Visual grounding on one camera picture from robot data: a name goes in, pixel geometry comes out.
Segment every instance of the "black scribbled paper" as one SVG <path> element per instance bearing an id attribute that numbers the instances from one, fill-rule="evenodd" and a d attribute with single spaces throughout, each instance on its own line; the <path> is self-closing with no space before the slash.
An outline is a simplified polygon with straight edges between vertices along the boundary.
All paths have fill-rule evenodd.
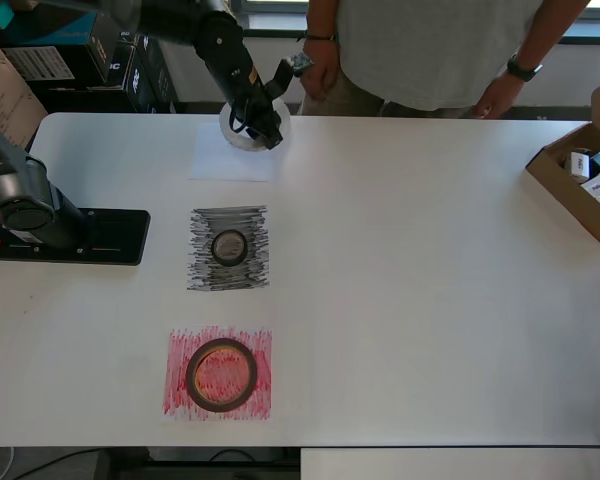
<path id="1" fill-rule="evenodd" d="M 266 214 L 266 206 L 193 210 L 188 290 L 238 290 L 269 285 Z M 214 238 L 225 230 L 238 230 L 247 241 L 247 257 L 234 267 L 220 265 L 211 253 Z"/>

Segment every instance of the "white t-shirt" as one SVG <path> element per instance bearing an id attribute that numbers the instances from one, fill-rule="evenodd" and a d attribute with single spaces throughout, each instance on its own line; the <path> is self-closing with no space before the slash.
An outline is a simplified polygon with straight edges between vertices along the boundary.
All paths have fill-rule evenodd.
<path id="1" fill-rule="evenodd" d="M 542 0 L 340 0 L 342 70 L 387 101 L 468 107 L 520 46 Z"/>

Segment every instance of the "white table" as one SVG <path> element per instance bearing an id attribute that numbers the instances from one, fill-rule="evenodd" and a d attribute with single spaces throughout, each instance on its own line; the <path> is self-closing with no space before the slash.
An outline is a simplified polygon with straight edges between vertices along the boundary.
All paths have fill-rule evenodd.
<path id="1" fill-rule="evenodd" d="M 569 122 L 294 118 L 272 183 L 188 180 L 211 116 L 56 114 L 137 267 L 0 262 L 0 445 L 600 444 L 600 245 L 526 172 Z M 270 207 L 271 286 L 186 290 L 190 211 Z M 174 327 L 273 329 L 272 418 L 162 416 Z"/>
<path id="2" fill-rule="evenodd" d="M 303 449 L 302 480 L 600 480 L 600 449 Z"/>

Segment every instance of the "clear tape roll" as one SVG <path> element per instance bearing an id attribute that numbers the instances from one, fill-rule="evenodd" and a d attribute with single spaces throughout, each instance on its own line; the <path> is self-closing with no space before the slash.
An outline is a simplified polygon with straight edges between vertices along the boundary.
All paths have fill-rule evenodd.
<path id="1" fill-rule="evenodd" d="M 280 115 L 280 134 L 282 135 L 282 141 L 284 142 L 289 136 L 291 130 L 291 114 L 289 109 L 284 104 L 281 98 L 276 98 L 273 103 L 273 109 Z M 222 135 L 227 139 L 231 145 L 240 150 L 246 150 L 247 152 L 258 152 L 266 150 L 262 140 L 254 140 L 246 132 L 236 133 L 231 130 L 229 125 L 229 116 L 231 115 L 231 107 L 228 103 L 225 103 L 224 107 L 220 111 L 220 130 Z"/>

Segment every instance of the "black box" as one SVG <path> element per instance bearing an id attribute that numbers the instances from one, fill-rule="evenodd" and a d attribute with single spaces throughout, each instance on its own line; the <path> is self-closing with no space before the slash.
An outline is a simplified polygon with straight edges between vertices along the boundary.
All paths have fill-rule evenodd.
<path id="1" fill-rule="evenodd" d="M 0 47 L 36 91 L 103 85 L 119 33 L 106 15 L 42 4 L 0 30 Z"/>
<path id="2" fill-rule="evenodd" d="M 174 104 L 178 95 L 173 86 L 167 62 L 162 54 L 160 43 L 146 35 L 131 32 L 121 32 L 119 43 L 133 45 L 138 50 L 142 65 L 144 65 L 151 87 L 158 99 L 160 113 L 176 113 Z"/>
<path id="3" fill-rule="evenodd" d="M 101 87 L 49 89 L 38 94 L 49 112 L 157 113 L 158 101 L 136 48 L 120 44 Z"/>

